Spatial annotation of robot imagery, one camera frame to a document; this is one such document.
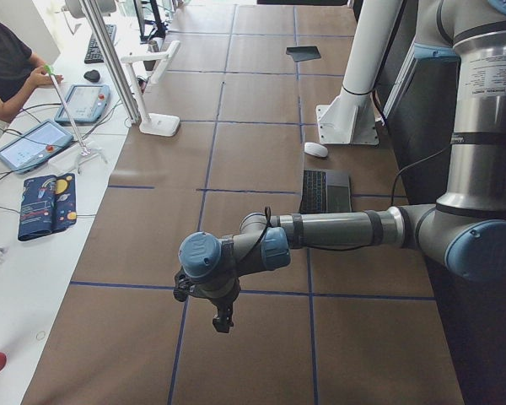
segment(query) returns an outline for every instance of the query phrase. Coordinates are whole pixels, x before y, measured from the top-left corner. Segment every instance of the warning label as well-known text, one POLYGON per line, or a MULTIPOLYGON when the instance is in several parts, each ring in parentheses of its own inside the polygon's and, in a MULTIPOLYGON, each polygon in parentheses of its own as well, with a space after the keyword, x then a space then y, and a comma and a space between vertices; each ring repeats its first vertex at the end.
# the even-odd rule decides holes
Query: warning label
POLYGON ((506 96, 506 55, 461 64, 457 100, 503 95, 506 96))

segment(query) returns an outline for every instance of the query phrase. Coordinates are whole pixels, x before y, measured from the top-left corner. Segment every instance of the robotic arm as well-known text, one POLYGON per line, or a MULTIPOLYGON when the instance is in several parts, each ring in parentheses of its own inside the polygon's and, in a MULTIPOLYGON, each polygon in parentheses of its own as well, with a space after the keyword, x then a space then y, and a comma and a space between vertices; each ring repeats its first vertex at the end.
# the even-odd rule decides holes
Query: robotic arm
MULTIPOLYGON (((362 13, 375 12, 375 1, 365 0, 362 13)), ((446 193, 436 204, 381 212, 271 216, 268 210, 245 217, 238 235, 190 235, 180 247, 175 297, 210 300, 218 332, 233 326, 239 277, 287 266, 289 249, 390 244, 420 250, 471 281, 506 273, 506 1, 422 0, 418 13, 422 54, 453 49, 461 59, 446 193)), ((357 34, 362 21, 368 19, 360 18, 357 34)))

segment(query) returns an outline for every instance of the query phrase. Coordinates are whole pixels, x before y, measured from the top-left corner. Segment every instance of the white table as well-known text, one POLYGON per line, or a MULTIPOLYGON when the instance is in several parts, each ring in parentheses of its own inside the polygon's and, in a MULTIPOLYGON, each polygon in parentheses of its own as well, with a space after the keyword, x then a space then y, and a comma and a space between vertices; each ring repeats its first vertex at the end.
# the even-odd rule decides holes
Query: white table
MULTIPOLYGON (((85 24, 76 34, 72 47, 63 52, 53 66, 56 73, 64 75, 64 93, 71 84, 87 84, 88 81, 83 79, 87 70, 96 68, 100 71, 100 83, 108 84, 111 88, 110 103, 105 114, 119 98, 104 64, 83 63, 89 34, 89 27, 85 24)), ((119 26, 117 38, 115 44, 119 55, 138 46, 137 34, 128 31, 127 27, 119 26)), ((37 89, 25 107, 58 101, 54 89, 37 89)), ((57 108, 39 107, 29 111, 39 120, 44 120, 54 117, 57 108)), ((33 116, 21 113, 9 127, 23 132, 36 124, 33 116)), ((8 356, 5 368, 0 371, 1 405, 14 405, 22 401, 94 222, 94 215, 105 194, 110 173, 126 140, 128 126, 127 113, 119 105, 112 120, 89 136, 103 149, 108 164, 96 157, 83 165, 82 175, 77 175, 79 217, 70 229, 37 240, 19 242, 19 214, 0 209, 0 247, 7 249, 0 265, 0 351, 8 356)), ((81 132, 86 133, 91 127, 81 128, 81 132)), ((13 135, 4 134, 0 139, 0 147, 11 140, 13 135)), ((26 175, 8 175, 0 181, 0 206, 19 210, 24 179, 61 174, 65 166, 73 167, 76 156, 76 153, 66 152, 26 175)), ((8 169, 0 162, 0 172, 4 171, 8 169)))

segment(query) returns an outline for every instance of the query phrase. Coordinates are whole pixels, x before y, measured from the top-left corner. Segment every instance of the laptop keyboard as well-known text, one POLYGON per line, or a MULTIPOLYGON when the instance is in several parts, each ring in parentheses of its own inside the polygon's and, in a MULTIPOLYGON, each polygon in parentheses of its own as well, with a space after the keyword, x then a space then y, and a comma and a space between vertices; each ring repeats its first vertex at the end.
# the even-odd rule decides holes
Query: laptop keyboard
MULTIPOLYGON (((105 24, 107 29, 107 33, 110 37, 110 42, 115 41, 116 36, 116 25, 114 24, 105 24)), ((102 63, 103 55, 101 55, 100 46, 98 45, 98 41, 95 40, 94 34, 90 36, 90 41, 88 43, 88 49, 86 50, 86 56, 84 57, 84 63, 102 63)))
POLYGON ((300 213, 326 213, 326 173, 304 170, 300 213))

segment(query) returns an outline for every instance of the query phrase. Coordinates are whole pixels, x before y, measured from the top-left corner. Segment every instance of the white mouse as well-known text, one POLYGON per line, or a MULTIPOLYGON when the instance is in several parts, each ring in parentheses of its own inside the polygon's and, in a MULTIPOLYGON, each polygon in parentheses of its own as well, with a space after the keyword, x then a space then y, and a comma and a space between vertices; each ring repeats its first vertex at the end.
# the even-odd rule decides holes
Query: white mouse
POLYGON ((315 142, 306 142, 304 144, 304 152, 317 158, 325 158, 328 156, 328 148, 315 142))

